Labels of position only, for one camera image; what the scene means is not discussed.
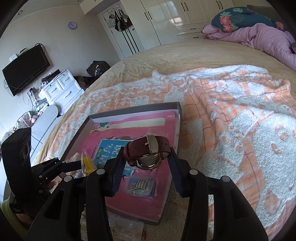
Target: clock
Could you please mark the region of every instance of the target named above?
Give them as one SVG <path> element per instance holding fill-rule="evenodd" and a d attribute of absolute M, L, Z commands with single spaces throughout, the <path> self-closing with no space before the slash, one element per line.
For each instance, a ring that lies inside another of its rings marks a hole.
<path fill-rule="evenodd" d="M 68 24 L 68 28 L 71 29 L 71 30 L 74 30 L 74 29 L 77 28 L 77 25 L 76 25 L 76 23 L 74 23 L 74 22 L 69 22 L 69 24 Z"/>

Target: black flat screen tv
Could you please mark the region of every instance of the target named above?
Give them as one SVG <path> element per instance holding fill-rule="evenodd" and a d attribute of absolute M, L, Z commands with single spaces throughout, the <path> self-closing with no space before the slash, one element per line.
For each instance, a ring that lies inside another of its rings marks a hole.
<path fill-rule="evenodd" d="M 6 83 L 15 96 L 50 66 L 40 44 L 27 50 L 3 70 Z"/>

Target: yellow object in plastic bag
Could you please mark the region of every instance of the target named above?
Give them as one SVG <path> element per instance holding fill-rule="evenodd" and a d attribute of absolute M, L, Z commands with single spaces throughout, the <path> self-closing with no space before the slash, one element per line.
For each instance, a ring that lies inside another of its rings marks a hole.
<path fill-rule="evenodd" d="M 83 149 L 81 154 L 81 166 L 83 176 L 88 176 L 93 171 L 97 170 L 95 162 L 90 158 L 85 149 Z"/>

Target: orange and white blanket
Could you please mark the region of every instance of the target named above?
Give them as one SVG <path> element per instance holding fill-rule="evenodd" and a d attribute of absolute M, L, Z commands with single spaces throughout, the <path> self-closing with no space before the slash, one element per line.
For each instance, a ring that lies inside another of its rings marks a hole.
<path fill-rule="evenodd" d="M 154 71 L 151 78 L 91 92 L 62 125 L 46 159 L 61 158 L 91 114 L 175 101 L 182 107 L 178 156 L 207 176 L 229 176 L 272 239 L 296 204 L 296 101 L 290 82 L 273 79 L 264 68 L 236 65 L 171 75 Z M 175 215 L 167 221 L 183 220 L 186 208 L 177 195 L 171 202 L 170 208 L 178 211 L 167 214 Z M 211 238 L 212 198 L 209 209 Z M 171 228 L 164 225 L 161 231 L 181 234 L 183 229 L 182 225 Z M 153 240 L 155 228 L 147 226 L 146 231 L 146 240 Z"/>

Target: brown leather watch strap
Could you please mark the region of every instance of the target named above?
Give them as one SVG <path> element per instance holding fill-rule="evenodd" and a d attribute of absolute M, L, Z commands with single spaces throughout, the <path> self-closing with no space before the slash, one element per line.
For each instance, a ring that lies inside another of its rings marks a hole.
<path fill-rule="evenodd" d="M 163 160 L 170 153 L 170 143 L 166 137 L 155 136 L 155 138 L 158 142 L 158 153 Z M 150 154 L 150 148 L 149 145 L 147 145 L 147 137 L 142 137 L 127 143 L 123 150 L 123 156 L 129 163 L 136 162 L 140 157 Z"/>

